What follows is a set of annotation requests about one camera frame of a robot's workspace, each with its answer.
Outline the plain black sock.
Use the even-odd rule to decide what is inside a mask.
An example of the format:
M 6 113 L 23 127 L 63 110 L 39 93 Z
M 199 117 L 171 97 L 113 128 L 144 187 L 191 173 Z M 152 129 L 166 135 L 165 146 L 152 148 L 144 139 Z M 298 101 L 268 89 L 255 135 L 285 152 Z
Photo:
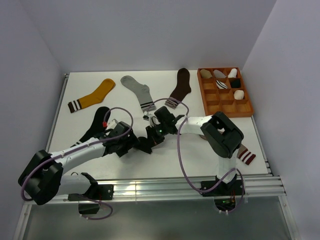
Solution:
M 136 149 L 147 154 L 151 154 L 152 148 L 157 145 L 153 139 L 149 139 L 143 136 L 138 137 L 138 140 L 139 144 L 137 145 Z

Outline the black sock with white stripes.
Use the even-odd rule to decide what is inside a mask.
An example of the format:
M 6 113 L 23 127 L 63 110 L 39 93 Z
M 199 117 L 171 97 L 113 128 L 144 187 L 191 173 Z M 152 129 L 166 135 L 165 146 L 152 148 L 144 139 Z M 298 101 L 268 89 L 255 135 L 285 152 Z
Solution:
M 85 134 L 71 147 L 82 144 L 88 141 L 90 138 L 94 137 L 96 134 L 103 132 L 106 129 L 106 126 L 103 125 L 103 122 L 108 122 L 110 117 L 110 112 L 105 117 L 106 113 L 110 109 L 106 106 L 99 107 L 93 117 L 93 121 L 91 123 L 90 128 L 85 132 Z

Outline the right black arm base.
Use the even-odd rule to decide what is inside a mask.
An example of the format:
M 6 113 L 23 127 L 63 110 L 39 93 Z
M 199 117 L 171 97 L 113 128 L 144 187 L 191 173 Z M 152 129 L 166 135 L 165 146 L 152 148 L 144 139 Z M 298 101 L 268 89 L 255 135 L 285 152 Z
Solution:
M 201 193 L 203 197 L 224 197 L 214 200 L 214 204 L 219 211 L 232 211 L 237 206 L 236 196 L 244 197 L 245 189 L 241 180 L 237 176 L 229 183 L 221 182 L 210 192 Z

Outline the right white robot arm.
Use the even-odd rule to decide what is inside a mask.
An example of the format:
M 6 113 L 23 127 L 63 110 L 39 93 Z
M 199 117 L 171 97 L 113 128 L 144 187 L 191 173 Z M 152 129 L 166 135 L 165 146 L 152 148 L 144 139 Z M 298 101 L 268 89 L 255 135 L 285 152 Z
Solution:
M 185 178 L 188 176 L 182 162 L 180 136 L 183 134 L 204 136 L 218 156 L 217 191 L 227 195 L 233 190 L 233 182 L 237 178 L 236 158 L 244 134 L 223 112 L 218 111 L 213 115 L 200 117 L 182 114 L 174 116 L 163 106 L 154 114 L 148 114 L 144 118 L 149 120 L 145 130 L 150 148 L 162 143 L 168 134 L 177 136 L 177 155 Z

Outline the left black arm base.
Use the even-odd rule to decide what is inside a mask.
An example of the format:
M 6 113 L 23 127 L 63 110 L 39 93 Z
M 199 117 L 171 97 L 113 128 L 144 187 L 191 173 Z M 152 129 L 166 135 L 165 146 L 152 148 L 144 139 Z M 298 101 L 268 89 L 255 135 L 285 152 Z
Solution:
M 71 202 L 89 201 L 90 203 L 79 203 L 78 212 L 89 220 L 102 220 L 110 217 L 113 213 L 113 207 L 104 201 L 110 201 L 113 199 L 114 185 L 113 184 L 97 184 L 91 186 L 85 193 L 73 193 L 69 194 L 67 200 Z M 99 210 L 103 208 L 109 209 L 109 213 L 106 216 L 92 216 L 96 215 Z

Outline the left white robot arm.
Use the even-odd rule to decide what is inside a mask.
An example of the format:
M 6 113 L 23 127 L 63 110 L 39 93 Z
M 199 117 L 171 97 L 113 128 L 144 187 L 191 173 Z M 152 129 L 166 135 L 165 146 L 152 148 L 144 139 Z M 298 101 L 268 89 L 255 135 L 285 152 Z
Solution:
M 91 200 L 98 193 L 97 181 L 86 172 L 74 176 L 67 176 L 66 173 L 106 155 L 122 157 L 139 145 L 140 141 L 132 128 L 120 121 L 68 149 L 51 153 L 40 150 L 33 155 L 18 178 L 22 195 L 29 195 L 28 201 L 34 201 L 37 205 L 44 205 L 56 196 L 69 194 L 79 194 Z

